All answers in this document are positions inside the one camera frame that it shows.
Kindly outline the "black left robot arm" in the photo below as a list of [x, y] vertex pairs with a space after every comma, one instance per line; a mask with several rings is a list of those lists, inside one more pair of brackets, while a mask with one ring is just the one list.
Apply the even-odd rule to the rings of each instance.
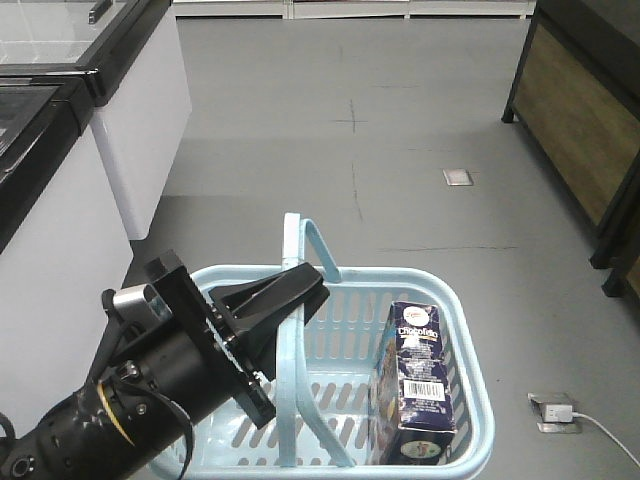
[[276, 339], [295, 310], [329, 295], [308, 263], [202, 293], [167, 251], [145, 268], [133, 300], [107, 290], [108, 322], [84, 384], [29, 433], [1, 425], [5, 479], [124, 479], [234, 400], [257, 427], [276, 414], [262, 387], [276, 375]]

